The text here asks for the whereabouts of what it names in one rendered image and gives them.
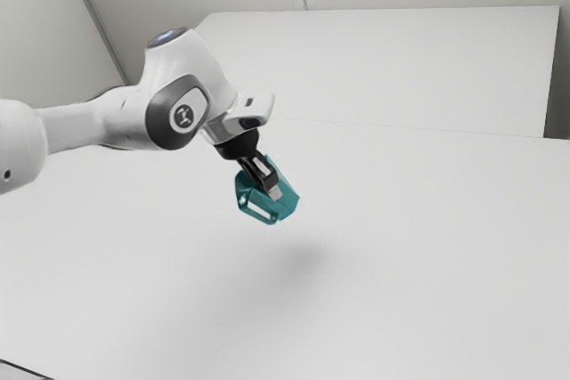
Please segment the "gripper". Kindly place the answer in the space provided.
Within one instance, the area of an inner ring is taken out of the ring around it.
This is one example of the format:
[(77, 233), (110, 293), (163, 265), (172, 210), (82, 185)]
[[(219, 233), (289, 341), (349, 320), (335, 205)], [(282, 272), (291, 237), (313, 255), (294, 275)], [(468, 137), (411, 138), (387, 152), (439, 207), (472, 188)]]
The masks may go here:
[(276, 167), (257, 149), (259, 142), (257, 128), (231, 138), (214, 146), (217, 153), (225, 160), (238, 161), (241, 169), (270, 198), (277, 201), (282, 192)]

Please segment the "teal faceted mug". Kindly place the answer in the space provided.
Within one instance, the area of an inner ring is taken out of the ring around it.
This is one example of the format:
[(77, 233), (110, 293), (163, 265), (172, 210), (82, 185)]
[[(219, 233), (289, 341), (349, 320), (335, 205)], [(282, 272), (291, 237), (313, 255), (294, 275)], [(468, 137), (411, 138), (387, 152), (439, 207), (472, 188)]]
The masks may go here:
[(265, 224), (273, 225), (295, 212), (299, 196), (267, 155), (264, 155), (264, 161), (277, 177), (279, 191), (273, 193), (276, 199), (268, 195), (262, 186), (244, 170), (236, 174), (234, 188), (238, 208), (242, 213)]

